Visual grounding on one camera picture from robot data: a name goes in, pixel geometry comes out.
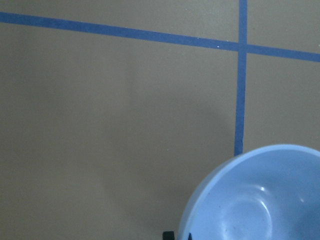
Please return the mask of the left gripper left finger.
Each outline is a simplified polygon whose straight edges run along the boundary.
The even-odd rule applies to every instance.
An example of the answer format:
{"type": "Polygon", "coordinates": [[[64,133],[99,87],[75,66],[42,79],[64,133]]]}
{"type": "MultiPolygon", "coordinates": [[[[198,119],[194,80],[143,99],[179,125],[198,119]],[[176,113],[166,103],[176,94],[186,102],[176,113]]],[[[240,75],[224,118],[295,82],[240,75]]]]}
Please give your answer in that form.
{"type": "Polygon", "coordinates": [[[164,231],[162,233],[162,240],[175,240],[175,233],[173,231],[164,231]]]}

